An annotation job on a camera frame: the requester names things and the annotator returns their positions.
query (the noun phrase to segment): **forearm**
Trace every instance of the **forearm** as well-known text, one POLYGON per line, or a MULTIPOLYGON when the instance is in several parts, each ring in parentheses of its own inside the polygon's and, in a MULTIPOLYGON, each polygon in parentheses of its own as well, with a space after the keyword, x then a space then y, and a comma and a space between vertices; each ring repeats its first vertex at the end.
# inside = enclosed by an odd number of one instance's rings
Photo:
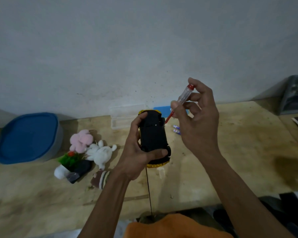
POLYGON ((220 152, 198 156, 235 230, 244 237, 293 237, 263 206, 220 152))
POLYGON ((126 175, 113 170, 78 238, 113 237, 129 184, 126 175))

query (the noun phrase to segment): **hand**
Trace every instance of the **hand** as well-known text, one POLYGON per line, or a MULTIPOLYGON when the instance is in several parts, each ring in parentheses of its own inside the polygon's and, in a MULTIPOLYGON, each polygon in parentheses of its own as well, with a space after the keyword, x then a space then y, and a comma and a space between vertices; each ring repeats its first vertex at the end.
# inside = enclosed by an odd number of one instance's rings
POLYGON ((219 152, 217 142, 217 129, 219 125, 219 112, 216 108, 212 89, 199 80, 189 78, 199 93, 191 93, 185 102, 179 105, 177 101, 171 102, 174 111, 173 117, 179 119, 181 137, 184 145, 197 157, 203 154, 219 152), (194 115, 187 115, 186 109, 194 115))
POLYGON ((168 154, 166 149, 156 149, 151 152, 144 152, 140 149, 138 143, 138 140, 140 139, 138 125, 145 117, 147 117, 147 112, 139 114, 137 118, 132 121, 124 151, 120 156, 118 164, 114 168, 114 170, 118 172, 125 173, 129 180, 138 178, 149 161, 161 159, 168 154))

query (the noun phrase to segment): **orange fabric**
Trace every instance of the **orange fabric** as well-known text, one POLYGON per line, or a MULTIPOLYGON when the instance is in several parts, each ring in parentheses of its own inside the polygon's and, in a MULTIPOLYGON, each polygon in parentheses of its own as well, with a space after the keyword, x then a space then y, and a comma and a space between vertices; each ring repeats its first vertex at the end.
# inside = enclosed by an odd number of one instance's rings
POLYGON ((231 234, 215 228, 200 225, 189 217, 181 214, 167 215, 154 224, 130 223, 124 238, 232 238, 231 234))

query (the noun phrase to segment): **toy car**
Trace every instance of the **toy car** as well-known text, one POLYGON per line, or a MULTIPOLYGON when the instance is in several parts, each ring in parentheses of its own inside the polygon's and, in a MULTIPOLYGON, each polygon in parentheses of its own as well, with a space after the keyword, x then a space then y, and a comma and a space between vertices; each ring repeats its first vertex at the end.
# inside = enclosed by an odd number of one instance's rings
POLYGON ((139 124, 141 150, 150 152, 155 149, 163 148, 168 154, 158 160, 151 160, 147 168, 160 167, 167 164, 171 156, 171 148, 168 146, 167 136, 164 128, 165 118, 157 110, 141 110, 139 114, 147 112, 147 117, 139 124))

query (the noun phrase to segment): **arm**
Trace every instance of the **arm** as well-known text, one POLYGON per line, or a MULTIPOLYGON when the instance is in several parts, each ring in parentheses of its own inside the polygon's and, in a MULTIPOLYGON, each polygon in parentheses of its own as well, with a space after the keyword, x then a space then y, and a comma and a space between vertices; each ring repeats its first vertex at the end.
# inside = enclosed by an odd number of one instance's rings
POLYGON ((219 113, 212 90, 189 78, 199 93, 192 93, 183 106, 172 101, 186 147, 199 159, 241 238, 294 238, 263 206, 240 176, 230 167, 218 148, 219 113), (190 118, 185 108, 194 115, 190 118))
POLYGON ((146 116, 147 113, 142 113, 131 123, 124 151, 78 238, 113 237, 129 182, 138 178, 149 161, 168 154, 165 149, 148 153, 140 149, 138 125, 146 116))

